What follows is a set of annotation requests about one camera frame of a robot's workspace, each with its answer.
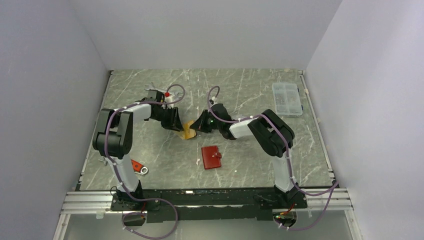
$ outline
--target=white wall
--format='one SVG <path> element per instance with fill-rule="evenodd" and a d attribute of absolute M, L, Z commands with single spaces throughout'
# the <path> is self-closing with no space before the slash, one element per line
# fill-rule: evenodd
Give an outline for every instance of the white wall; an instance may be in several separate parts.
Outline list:
<path fill-rule="evenodd" d="M 71 0 L 110 69 L 305 69 L 342 0 Z"/>
<path fill-rule="evenodd" d="M 107 69 L 66 0 L 0 3 L 0 239 L 53 238 Z"/>
<path fill-rule="evenodd" d="M 344 0 L 306 73 L 364 239 L 424 236 L 424 2 Z"/>

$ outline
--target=marble tabletop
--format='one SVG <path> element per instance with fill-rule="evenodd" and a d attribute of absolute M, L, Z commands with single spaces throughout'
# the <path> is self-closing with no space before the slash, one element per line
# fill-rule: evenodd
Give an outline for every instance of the marble tabletop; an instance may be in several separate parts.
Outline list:
<path fill-rule="evenodd" d="M 296 83 L 300 89 L 303 114 L 282 119 L 293 129 L 293 172 L 302 187 L 330 186 L 325 155 L 304 87 L 296 69 L 140 69 L 115 70 L 110 77 L 104 108 L 118 108 L 147 96 L 145 85 L 157 88 L 181 84 L 185 98 L 177 104 L 182 123 L 196 120 L 206 108 L 206 93 L 215 85 L 221 90 L 217 101 L 232 116 L 250 116 L 275 110 L 272 84 Z M 217 145 L 221 167 L 205 170 L 201 147 Z M 226 140 L 215 130 L 198 132 L 182 140 L 155 120 L 134 124 L 132 159 L 149 168 L 138 175 L 144 189 L 272 187 L 272 157 L 254 137 Z M 100 154 L 91 148 L 83 173 L 81 190 L 108 190 L 117 184 L 112 170 L 104 166 Z"/>

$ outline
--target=plastic container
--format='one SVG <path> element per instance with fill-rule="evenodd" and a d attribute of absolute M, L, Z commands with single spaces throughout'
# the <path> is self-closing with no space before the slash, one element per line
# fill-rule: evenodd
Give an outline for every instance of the plastic container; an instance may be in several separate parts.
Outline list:
<path fill-rule="evenodd" d="M 303 114 L 299 89 L 295 83 L 274 82 L 272 92 L 275 113 L 278 115 L 300 116 Z"/>

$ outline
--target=red leather notebook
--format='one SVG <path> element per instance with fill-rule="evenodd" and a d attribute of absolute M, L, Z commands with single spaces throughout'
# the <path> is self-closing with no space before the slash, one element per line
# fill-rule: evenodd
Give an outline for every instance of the red leather notebook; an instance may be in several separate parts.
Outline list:
<path fill-rule="evenodd" d="M 218 146 L 204 146 L 201 148 L 204 169 L 214 169 L 221 167 L 221 153 Z"/>

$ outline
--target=yellow object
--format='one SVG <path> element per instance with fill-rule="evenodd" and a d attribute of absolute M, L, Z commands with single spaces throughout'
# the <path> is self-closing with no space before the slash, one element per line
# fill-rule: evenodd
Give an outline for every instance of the yellow object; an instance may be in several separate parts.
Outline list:
<path fill-rule="evenodd" d="M 190 129 L 190 126 L 194 122 L 195 121 L 191 120 L 189 122 L 184 123 L 182 125 L 183 131 L 174 131 L 174 133 L 177 134 L 178 137 L 180 137 L 182 140 L 192 139 L 192 138 L 196 137 L 196 131 L 193 130 L 193 129 Z"/>

